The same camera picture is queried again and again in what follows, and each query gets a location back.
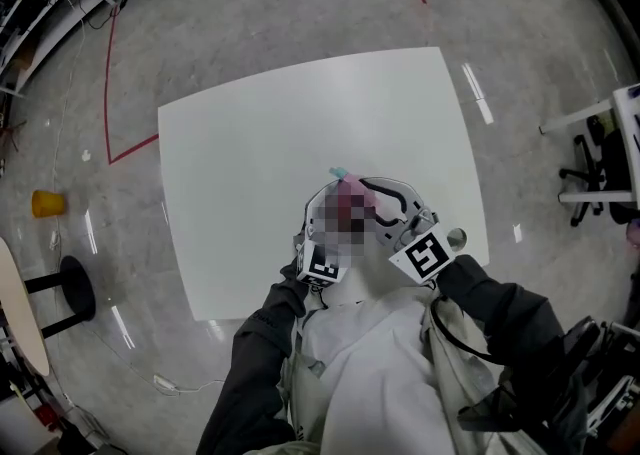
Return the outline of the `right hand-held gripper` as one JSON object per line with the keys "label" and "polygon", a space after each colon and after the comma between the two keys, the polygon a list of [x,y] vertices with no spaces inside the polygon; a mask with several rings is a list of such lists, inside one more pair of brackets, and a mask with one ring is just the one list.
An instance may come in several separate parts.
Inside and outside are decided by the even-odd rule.
{"label": "right hand-held gripper", "polygon": [[409,184],[384,177],[359,181],[369,190],[395,198],[404,216],[379,202],[374,206],[377,240],[391,251],[389,261],[418,285],[433,280],[454,259],[437,215]]}

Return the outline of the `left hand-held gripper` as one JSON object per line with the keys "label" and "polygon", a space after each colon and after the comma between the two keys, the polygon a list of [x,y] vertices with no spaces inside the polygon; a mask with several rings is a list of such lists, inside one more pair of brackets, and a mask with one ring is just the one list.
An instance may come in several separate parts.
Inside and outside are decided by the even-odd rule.
{"label": "left hand-held gripper", "polygon": [[331,287],[349,269],[344,237],[337,231],[340,181],[331,181],[305,204],[303,226],[294,236],[296,278],[311,287]]}

